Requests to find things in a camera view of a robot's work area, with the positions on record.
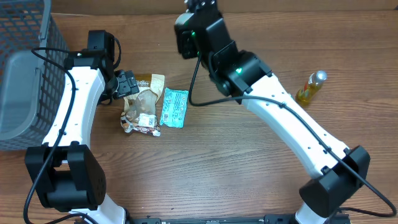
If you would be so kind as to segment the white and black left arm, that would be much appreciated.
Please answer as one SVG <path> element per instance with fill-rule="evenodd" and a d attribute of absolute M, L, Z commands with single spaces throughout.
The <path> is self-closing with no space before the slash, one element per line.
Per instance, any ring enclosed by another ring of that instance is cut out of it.
<path fill-rule="evenodd" d="M 116 70 L 117 63 L 105 50 L 67 52 L 63 65 L 42 56 L 40 47 L 31 52 L 65 74 L 65 86 L 53 124 L 41 146 L 29 147 L 25 165 L 32 179 L 23 209 L 29 220 L 29 205 L 36 194 L 45 208 L 54 208 L 84 223 L 133 223 L 129 212 L 106 193 L 104 170 L 90 151 L 90 136 L 96 107 L 138 92 L 131 71 Z"/>

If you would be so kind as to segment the teal wet wipes pack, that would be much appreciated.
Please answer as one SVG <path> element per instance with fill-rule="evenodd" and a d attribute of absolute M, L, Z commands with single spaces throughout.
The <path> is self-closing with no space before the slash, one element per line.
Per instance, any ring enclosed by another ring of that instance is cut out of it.
<path fill-rule="evenodd" d="M 166 88 L 160 117 L 160 125 L 170 128 L 183 128 L 187 112 L 187 90 L 171 90 Z"/>

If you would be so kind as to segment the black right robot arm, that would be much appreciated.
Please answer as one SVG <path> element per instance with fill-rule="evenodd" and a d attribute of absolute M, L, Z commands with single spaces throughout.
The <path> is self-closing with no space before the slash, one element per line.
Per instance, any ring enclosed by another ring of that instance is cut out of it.
<path fill-rule="evenodd" d="M 303 205 L 292 215 L 266 215 L 266 223 L 348 223 L 342 204 L 362 187 L 370 156 L 325 131 L 286 92 L 256 54 L 238 50 L 215 1 L 187 1 L 175 21 L 178 51 L 197 58 L 225 100 L 261 118 L 294 152 L 310 176 Z"/>

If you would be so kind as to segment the brown snack bag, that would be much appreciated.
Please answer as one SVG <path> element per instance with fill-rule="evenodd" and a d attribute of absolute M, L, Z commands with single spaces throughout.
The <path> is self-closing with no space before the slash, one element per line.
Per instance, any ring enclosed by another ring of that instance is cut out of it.
<path fill-rule="evenodd" d="M 165 76 L 154 73 L 135 75 L 139 93 L 125 96 L 121 126 L 125 133 L 140 132 L 151 136 L 161 135 L 156 116 L 156 103 L 162 96 Z"/>

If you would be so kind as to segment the yellow liquid bottle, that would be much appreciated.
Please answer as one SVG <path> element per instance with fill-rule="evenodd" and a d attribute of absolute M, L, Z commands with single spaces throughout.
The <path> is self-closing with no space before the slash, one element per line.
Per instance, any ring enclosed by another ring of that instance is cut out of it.
<path fill-rule="evenodd" d="M 299 89 L 299 91 L 296 93 L 296 102 L 300 106 L 308 106 L 315 94 L 321 89 L 327 78 L 327 72 L 324 70 L 319 70 L 312 73 L 303 88 Z"/>

